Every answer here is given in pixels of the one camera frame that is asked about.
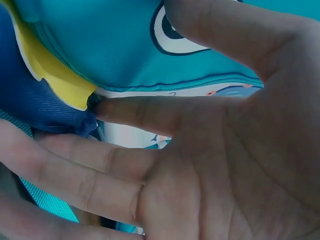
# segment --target yellow fabric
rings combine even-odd
[[[88,97],[97,88],[67,68],[52,55],[23,22],[12,0],[0,0],[9,11],[20,53],[37,81],[45,79],[52,91],[67,105],[85,111]]]

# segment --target skin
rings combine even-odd
[[[230,0],[165,7],[183,36],[250,67],[265,88],[245,99],[99,104],[102,120],[173,137],[162,150],[70,134],[32,140],[2,120],[1,162],[79,209],[143,227],[150,240],[319,239],[320,24]],[[71,223],[3,192],[0,212],[0,232],[15,240],[144,239]]]

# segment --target finger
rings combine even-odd
[[[290,42],[307,18],[235,0],[165,0],[166,15],[186,38],[260,71]]]
[[[189,97],[140,96],[102,100],[96,114],[99,119],[127,124],[168,137],[178,130],[182,115],[193,108]]]
[[[124,148],[73,134],[37,132],[36,141],[72,162],[124,180],[142,183],[156,161],[157,150]]]
[[[84,211],[137,225],[142,185],[68,161],[39,146],[8,122],[0,122],[2,163],[37,187]]]
[[[0,213],[0,233],[13,240],[143,239],[137,234],[67,221],[2,191]]]

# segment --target black pupil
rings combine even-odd
[[[169,23],[167,16],[164,15],[162,19],[162,29],[164,34],[170,39],[184,39],[179,33],[177,33]]]

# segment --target white eye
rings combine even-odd
[[[188,55],[209,50],[206,46],[201,46],[181,36],[169,23],[163,5],[155,12],[150,30],[154,44],[166,54]]]

